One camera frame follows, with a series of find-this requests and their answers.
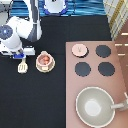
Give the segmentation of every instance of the black table surface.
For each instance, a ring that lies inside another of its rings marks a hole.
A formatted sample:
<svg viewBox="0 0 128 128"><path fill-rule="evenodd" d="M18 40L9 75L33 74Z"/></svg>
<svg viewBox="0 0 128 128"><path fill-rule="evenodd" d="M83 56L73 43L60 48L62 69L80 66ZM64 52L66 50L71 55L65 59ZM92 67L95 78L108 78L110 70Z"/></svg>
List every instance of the black table surface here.
<svg viewBox="0 0 128 128"><path fill-rule="evenodd" d="M43 17L42 37L25 46L35 47L27 58L26 74L19 74L20 60L0 57L0 128L66 128L66 58L69 41L111 41L107 16ZM56 62L49 73L36 69L41 51Z"/></svg>

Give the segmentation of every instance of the small cup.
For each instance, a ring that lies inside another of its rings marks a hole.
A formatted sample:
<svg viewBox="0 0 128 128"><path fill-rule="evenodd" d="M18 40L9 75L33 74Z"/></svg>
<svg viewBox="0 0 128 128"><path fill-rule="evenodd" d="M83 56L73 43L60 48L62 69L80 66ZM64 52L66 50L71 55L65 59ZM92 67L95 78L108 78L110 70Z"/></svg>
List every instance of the small cup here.
<svg viewBox="0 0 128 128"><path fill-rule="evenodd" d="M47 64L43 63L44 56L47 56L49 58L49 62ZM55 65L54 58L46 51L42 51L41 54L36 59L36 67L41 72L48 72L52 70L54 65Z"/></svg>

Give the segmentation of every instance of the black burner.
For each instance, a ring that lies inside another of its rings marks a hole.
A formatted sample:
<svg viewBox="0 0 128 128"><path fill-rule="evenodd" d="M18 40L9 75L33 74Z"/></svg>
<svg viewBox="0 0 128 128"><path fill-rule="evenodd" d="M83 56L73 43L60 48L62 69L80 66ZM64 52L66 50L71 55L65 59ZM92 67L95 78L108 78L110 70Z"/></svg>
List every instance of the black burner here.
<svg viewBox="0 0 128 128"><path fill-rule="evenodd" d="M102 58L106 58L111 55L111 49L106 45L99 45L96 48L96 54Z"/></svg>
<svg viewBox="0 0 128 128"><path fill-rule="evenodd" d="M91 68L89 64L87 64L86 62L79 62L75 66L75 72L79 76L82 76L82 77L87 76L89 75L90 71L91 71Z"/></svg>
<svg viewBox="0 0 128 128"><path fill-rule="evenodd" d="M100 74L103 76L112 76L115 72L114 66L109 62L102 62L98 66Z"/></svg>

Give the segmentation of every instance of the pot handle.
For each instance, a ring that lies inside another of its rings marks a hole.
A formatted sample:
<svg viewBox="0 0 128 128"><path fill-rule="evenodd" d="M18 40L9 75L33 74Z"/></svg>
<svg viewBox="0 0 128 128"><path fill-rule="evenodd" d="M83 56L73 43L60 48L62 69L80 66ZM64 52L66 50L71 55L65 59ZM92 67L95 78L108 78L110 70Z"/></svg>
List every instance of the pot handle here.
<svg viewBox="0 0 128 128"><path fill-rule="evenodd" d="M42 70L48 70L48 66L42 67Z"/></svg>
<svg viewBox="0 0 128 128"><path fill-rule="evenodd" d="M42 51L41 54L48 54L46 51Z"/></svg>

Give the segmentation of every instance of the black circle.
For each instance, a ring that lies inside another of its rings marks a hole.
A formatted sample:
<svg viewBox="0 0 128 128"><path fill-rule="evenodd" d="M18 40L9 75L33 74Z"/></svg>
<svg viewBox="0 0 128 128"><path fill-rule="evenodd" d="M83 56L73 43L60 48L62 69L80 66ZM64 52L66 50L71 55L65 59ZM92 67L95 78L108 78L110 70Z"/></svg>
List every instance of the black circle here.
<svg viewBox="0 0 128 128"><path fill-rule="evenodd" d="M114 66L109 62L102 62L98 66L100 74L103 76L112 76L115 72Z"/></svg>
<svg viewBox="0 0 128 128"><path fill-rule="evenodd" d="M102 58L106 58L111 55L111 49L106 45L99 45L96 48L96 54Z"/></svg>
<svg viewBox="0 0 128 128"><path fill-rule="evenodd" d="M87 76L89 75L90 71L91 71L91 68L89 64L87 64L86 62L79 62L75 66L75 72L79 76L82 76L82 77Z"/></svg>

